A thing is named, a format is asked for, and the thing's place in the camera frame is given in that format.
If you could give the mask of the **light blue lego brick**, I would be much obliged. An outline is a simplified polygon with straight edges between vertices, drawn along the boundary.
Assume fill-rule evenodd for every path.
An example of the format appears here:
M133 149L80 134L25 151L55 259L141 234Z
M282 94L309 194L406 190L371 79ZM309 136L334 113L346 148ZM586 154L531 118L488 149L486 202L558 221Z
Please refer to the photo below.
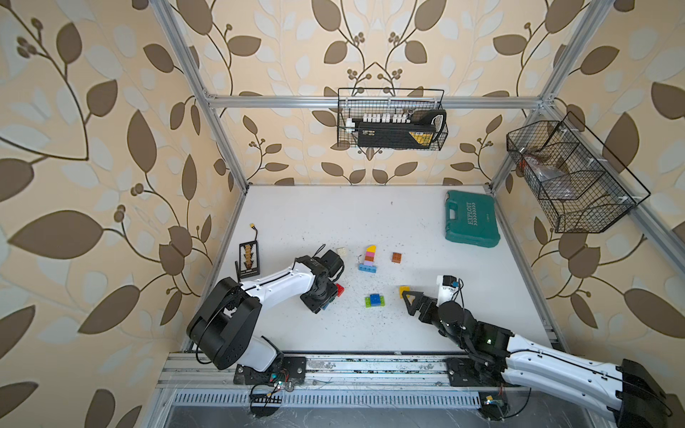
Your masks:
M358 265L359 271L362 272L367 272L367 273L376 273L377 267L373 265L365 265L365 264L360 264Z

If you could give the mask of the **lime green lego brick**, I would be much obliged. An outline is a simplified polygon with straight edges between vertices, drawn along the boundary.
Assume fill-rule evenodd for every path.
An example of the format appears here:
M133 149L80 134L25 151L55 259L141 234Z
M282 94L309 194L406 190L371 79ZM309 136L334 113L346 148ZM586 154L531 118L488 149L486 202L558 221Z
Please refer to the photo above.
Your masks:
M382 307L369 307L369 301L367 300L367 299L369 298L369 295L365 298L365 306L366 306L367 308L382 308L382 307L385 306L385 305L384 305L384 306L382 306Z

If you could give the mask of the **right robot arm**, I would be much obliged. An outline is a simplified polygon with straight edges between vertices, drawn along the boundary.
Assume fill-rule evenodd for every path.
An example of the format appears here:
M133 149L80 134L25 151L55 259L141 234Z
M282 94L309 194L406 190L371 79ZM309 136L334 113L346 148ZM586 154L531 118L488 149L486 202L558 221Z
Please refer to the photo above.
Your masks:
M437 328L494 383L522 386L564 399L618 427L667 427L675 413L656 379L640 363L602 363L576 357L476 320L455 299L402 294L408 313Z

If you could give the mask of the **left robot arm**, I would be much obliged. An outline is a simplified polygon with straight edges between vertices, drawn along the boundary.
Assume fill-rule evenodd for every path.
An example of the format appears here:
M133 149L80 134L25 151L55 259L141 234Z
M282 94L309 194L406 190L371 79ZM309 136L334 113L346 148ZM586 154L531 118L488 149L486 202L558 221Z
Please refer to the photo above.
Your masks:
M255 336L260 314L298 297L314 314L339 294L344 261L334 251L301 256L275 274L238 283L226 277L217 283L191 319L187 336L197 353L219 370L235 364L259 374L283 370L283 352L264 337Z

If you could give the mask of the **black bit holder card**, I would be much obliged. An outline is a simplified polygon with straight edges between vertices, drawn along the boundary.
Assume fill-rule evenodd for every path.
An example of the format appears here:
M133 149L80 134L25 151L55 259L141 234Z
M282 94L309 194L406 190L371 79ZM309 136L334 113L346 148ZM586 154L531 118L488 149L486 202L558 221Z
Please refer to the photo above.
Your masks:
M237 273L240 278L248 278L260 274L259 245L256 240L239 244L237 267Z

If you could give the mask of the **green tool case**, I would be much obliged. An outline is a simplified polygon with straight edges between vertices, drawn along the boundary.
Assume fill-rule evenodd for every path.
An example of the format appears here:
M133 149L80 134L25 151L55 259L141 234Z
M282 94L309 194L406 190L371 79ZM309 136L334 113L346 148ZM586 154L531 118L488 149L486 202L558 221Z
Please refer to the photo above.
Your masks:
M501 235L492 196L448 191L445 200L445 238L456 244L496 247Z

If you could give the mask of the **plastic bag in basket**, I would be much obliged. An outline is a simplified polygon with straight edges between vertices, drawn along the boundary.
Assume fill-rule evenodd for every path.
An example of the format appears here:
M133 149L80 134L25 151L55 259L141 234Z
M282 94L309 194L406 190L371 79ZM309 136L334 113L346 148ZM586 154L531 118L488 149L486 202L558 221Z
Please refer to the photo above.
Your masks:
M560 198L567 188L567 173L545 164L545 160L545 157L525 155L522 160L524 176L533 180L531 187L535 192L544 190L549 197Z

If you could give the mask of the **black box in basket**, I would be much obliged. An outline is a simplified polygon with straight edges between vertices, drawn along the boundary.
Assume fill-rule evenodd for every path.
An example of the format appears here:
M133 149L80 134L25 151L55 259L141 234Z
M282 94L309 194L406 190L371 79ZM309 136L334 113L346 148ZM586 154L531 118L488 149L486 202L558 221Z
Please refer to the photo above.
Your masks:
M357 146L394 150L429 150L441 143L447 132L447 112L422 110L401 115L390 121L354 119Z

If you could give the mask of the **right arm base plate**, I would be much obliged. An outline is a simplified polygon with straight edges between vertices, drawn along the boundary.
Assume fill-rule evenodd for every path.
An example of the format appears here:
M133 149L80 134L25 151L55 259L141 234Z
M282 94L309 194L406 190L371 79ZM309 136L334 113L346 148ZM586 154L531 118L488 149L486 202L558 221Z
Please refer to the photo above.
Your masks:
M504 358L478 362L461 355L444 360L451 387L511 387L503 378L507 368Z

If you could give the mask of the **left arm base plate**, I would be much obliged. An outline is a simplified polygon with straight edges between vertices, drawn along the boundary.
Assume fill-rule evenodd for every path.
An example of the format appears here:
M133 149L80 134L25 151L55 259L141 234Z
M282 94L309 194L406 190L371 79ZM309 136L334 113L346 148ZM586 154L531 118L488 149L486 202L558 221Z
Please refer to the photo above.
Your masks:
M290 383L301 385L307 374L307 358L297 356L277 357L270 367L260 372L251 367L238 365L233 383L236 385L257 385Z

